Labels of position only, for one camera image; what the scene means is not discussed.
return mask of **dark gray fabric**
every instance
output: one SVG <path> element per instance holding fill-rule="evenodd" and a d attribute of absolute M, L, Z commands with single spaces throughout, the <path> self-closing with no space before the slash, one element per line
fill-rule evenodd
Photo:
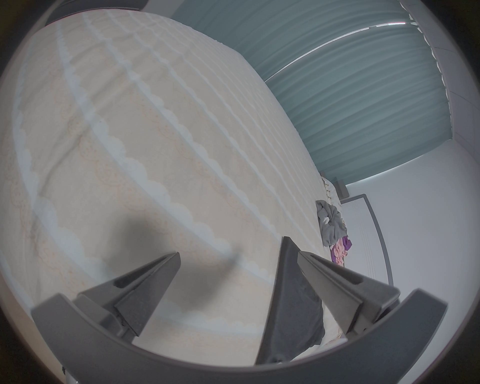
<path fill-rule="evenodd" d="M 325 336 L 322 301 L 297 264 L 300 249 L 282 239 L 272 304 L 255 364 L 290 361 Z"/>
<path fill-rule="evenodd" d="M 317 200 L 316 204 L 322 242 L 325 247 L 329 247 L 347 235 L 347 227 L 335 206 L 330 205 L 325 200 Z"/>

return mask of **bed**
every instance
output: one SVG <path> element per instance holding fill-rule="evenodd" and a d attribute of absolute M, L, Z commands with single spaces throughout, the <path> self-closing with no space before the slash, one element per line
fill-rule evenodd
<path fill-rule="evenodd" d="M 171 19 L 95 10 L 38 31 L 0 87 L 0 271 L 24 312 L 178 251 L 134 343 L 253 365 L 282 236 L 330 259 L 315 201 L 341 207 L 244 58 Z M 324 327 L 307 354 L 340 339 L 325 307 Z"/>

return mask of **white fabric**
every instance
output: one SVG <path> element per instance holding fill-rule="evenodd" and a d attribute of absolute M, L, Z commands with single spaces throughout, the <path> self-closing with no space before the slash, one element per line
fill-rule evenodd
<path fill-rule="evenodd" d="M 0 101 L 0 265 L 27 306 L 179 251 L 135 344 L 253 364 L 282 236 L 329 252 L 325 186 L 243 57 L 170 19 L 90 11 L 37 32 Z M 324 322 L 324 342 L 338 338 Z"/>

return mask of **teal curtain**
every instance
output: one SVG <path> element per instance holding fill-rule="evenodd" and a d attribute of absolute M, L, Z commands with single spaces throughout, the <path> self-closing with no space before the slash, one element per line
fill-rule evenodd
<path fill-rule="evenodd" d="M 397 0 L 186 0 L 173 15 L 235 49 L 267 85 L 330 180 L 355 182 L 452 137 L 445 86 Z"/>

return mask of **black cloth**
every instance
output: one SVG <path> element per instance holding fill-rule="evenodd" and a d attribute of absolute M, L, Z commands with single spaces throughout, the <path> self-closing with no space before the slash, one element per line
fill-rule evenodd
<path fill-rule="evenodd" d="M 300 249 L 282 239 L 270 312 L 255 364 L 290 361 L 325 336 L 322 301 L 297 264 Z"/>

